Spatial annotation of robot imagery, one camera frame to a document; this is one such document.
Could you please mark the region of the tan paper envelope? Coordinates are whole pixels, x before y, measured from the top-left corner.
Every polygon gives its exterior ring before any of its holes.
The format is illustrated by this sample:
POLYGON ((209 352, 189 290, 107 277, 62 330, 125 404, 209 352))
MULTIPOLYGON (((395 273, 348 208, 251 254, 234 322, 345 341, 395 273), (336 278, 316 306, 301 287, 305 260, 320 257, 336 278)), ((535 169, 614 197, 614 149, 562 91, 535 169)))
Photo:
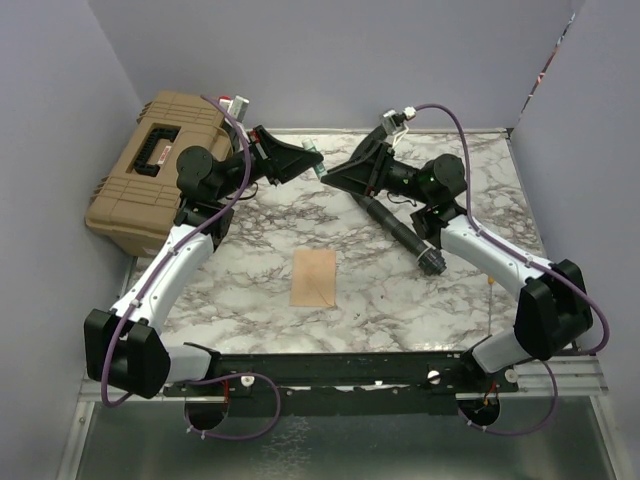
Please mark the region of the tan paper envelope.
POLYGON ((336 303, 336 251, 297 249, 293 254, 290 305, 330 308, 336 303))

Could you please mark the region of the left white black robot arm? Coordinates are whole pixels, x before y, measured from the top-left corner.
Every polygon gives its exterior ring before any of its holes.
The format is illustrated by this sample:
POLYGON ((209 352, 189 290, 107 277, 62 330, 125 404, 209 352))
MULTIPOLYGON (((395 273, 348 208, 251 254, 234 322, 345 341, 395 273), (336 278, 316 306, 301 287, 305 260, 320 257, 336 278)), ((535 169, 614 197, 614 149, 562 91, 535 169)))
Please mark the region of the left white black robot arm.
POLYGON ((177 158, 181 203, 167 239, 138 281, 109 310, 92 310, 84 322, 87 375, 108 389, 152 398, 167 384, 187 382, 206 395, 220 385, 218 353, 185 343, 166 346, 162 330, 190 277, 225 238, 233 206, 261 178, 280 185, 305 171, 321 171, 323 156, 311 140, 284 143, 257 126, 241 139, 242 149, 224 161, 203 146, 177 158))

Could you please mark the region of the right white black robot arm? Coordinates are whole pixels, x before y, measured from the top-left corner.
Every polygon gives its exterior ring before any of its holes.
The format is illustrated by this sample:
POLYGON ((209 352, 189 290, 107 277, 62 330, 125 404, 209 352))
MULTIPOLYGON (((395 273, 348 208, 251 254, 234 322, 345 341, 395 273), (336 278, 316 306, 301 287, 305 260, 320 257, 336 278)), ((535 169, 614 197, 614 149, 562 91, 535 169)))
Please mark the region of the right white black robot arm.
POLYGON ((467 189, 461 158, 442 154, 415 168, 397 161, 388 143, 373 141, 329 169, 321 181, 360 197, 386 191, 421 204, 411 215, 416 234, 482 270, 516 299, 513 325, 467 352, 459 367, 467 389, 483 390, 509 365, 547 360, 592 327, 584 279, 575 263, 553 263, 516 247, 458 204, 467 189))

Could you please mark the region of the tan plastic tool case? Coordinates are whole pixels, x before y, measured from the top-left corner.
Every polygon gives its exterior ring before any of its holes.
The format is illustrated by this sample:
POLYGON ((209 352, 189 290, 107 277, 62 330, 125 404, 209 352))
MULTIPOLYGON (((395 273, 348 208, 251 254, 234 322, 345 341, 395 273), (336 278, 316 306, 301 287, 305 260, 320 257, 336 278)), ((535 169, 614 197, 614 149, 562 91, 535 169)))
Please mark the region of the tan plastic tool case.
POLYGON ((134 257, 157 255, 180 205, 179 154, 202 146, 224 160, 233 151, 223 114, 201 97, 161 91, 145 104, 108 176, 90 198, 86 226, 134 257))

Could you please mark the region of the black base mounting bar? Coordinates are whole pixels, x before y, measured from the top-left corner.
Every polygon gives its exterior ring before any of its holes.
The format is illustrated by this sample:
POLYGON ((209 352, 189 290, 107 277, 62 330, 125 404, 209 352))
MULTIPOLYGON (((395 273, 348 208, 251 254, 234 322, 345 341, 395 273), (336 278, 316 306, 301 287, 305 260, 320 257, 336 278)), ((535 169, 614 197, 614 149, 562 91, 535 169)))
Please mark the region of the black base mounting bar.
POLYGON ((163 393, 191 403, 227 399, 237 416, 267 416, 276 407, 298 416, 454 415, 462 399, 518 389, 510 367, 473 372, 461 351, 218 354, 209 375, 228 383, 182 381, 163 393))

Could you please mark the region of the aluminium frame rail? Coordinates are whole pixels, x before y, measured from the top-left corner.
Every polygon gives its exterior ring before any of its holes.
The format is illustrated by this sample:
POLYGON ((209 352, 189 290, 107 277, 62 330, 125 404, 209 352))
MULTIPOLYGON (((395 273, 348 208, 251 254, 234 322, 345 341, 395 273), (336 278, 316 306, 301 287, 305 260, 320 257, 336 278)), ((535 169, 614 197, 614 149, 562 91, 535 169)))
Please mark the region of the aluminium frame rail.
MULTIPOLYGON (((601 396, 609 392, 604 373, 595 356, 554 357, 546 362, 560 396, 601 396)), ((515 367, 519 393, 549 396, 553 393, 551 376, 540 361, 515 367)))

